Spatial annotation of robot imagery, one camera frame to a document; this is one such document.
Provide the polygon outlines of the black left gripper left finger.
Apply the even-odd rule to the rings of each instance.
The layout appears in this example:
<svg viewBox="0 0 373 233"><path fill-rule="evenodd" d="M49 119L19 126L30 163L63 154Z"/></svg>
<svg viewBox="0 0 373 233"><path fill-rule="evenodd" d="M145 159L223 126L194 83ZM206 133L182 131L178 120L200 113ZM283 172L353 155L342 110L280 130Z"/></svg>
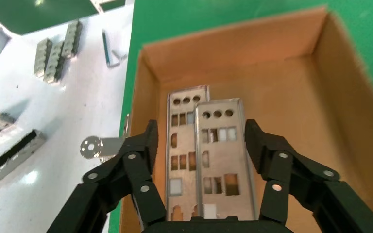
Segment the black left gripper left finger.
<svg viewBox="0 0 373 233"><path fill-rule="evenodd" d="M115 157L83 176L47 230L49 233L100 233L109 212L131 195L142 230L166 220L166 209L152 180L158 127L124 140Z"/></svg>

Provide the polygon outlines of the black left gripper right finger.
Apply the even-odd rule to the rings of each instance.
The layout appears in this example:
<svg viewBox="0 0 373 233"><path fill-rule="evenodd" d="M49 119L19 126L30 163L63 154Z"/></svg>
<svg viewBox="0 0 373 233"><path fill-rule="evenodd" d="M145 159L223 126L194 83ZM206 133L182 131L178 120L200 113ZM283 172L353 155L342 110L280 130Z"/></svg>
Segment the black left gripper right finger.
<svg viewBox="0 0 373 233"><path fill-rule="evenodd" d="M373 211L337 171L299 154L282 136L245 122L248 155L266 181L259 218L285 225L294 196L323 233L373 233Z"/></svg>

